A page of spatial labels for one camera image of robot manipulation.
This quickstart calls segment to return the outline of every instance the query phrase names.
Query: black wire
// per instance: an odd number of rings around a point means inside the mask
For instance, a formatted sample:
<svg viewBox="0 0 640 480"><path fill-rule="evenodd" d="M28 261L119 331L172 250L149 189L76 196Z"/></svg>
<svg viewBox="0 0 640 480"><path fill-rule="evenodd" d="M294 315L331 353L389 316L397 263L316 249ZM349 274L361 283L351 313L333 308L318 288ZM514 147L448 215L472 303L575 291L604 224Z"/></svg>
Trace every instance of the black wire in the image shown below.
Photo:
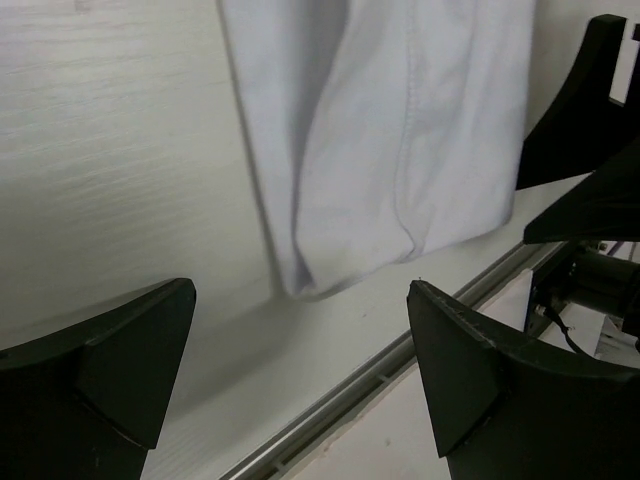
<svg viewBox="0 0 640 480"><path fill-rule="evenodd" d="M582 350L578 346L578 344L576 344L576 342L574 342L571 339L571 337L569 336L569 327L567 327L565 325L565 323L562 321L562 317L558 314L558 312L556 312L550 306L544 306L543 305L543 307L544 307L544 316L547 317L549 320L551 320L556 325L558 325L558 327L560 328L560 331L564 335L565 340L567 341L567 344L571 347L571 350L573 350L574 352L576 352L579 355L586 355L587 357L591 358L591 355L589 355L587 352Z"/></svg>

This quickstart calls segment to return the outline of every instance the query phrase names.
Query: metal rail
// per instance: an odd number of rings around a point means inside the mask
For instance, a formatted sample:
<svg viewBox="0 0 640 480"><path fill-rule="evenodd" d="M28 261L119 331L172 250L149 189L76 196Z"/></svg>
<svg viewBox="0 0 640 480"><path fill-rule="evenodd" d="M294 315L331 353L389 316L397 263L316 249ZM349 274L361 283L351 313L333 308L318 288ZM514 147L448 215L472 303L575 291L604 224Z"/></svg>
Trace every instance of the metal rail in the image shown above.
<svg viewBox="0 0 640 480"><path fill-rule="evenodd" d="M518 245L469 282L455 298L477 308L523 269L534 271L562 244ZM407 331L304 411L283 430L229 470L220 480L266 480L286 469L305 447L344 418L362 400L415 363L411 332Z"/></svg>

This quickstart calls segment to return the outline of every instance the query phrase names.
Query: white cloth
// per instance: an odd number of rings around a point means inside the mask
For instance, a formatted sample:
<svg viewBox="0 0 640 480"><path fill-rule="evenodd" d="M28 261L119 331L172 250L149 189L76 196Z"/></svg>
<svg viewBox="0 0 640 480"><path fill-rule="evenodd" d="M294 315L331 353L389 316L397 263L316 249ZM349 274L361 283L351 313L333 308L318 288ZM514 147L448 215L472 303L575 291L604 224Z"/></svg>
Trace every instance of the white cloth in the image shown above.
<svg viewBox="0 0 640 480"><path fill-rule="evenodd" d="M338 291L509 217L534 0L226 0L286 291Z"/></svg>

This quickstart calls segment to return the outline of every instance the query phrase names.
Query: seam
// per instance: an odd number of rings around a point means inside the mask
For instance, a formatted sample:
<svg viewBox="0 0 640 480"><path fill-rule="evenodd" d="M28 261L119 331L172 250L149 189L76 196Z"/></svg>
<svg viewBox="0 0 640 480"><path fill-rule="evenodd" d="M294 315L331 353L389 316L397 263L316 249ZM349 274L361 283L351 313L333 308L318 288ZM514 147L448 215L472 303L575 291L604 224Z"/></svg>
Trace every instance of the seam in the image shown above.
<svg viewBox="0 0 640 480"><path fill-rule="evenodd" d="M416 41L415 41L415 10L416 10L416 0L407 0L407 9L406 9L406 21L405 21L405 38L406 38L406 46L407 46L407 97L406 97L406 107L405 107L405 117L404 123L402 126L402 134L400 136L400 146L398 149L398 154L396 156L396 170L394 175L394 190L393 190L393 206L396 214L396 219L405 233L411 239L413 243L413 249L409 252L403 259L411 258L414 252L416 251L417 245L416 241L411 235L408 227L404 224L401 219L400 209L398 208L398 196L399 192L402 191L400 180L402 174L405 172L405 165L407 162L407 157L409 155L409 144L408 138L409 134L413 131L413 124L415 121L415 110L418 104L417 99L417 90L416 90Z"/></svg>

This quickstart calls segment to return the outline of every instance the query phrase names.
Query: fabric fold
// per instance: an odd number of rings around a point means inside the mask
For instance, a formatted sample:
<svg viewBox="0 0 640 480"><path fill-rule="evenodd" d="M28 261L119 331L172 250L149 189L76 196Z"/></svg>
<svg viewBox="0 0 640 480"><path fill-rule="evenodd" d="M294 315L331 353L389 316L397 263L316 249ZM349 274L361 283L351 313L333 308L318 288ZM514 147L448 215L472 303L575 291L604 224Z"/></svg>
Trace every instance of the fabric fold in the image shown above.
<svg viewBox="0 0 640 480"><path fill-rule="evenodd" d="M226 0L285 290L337 292L507 221L534 0Z"/></svg>

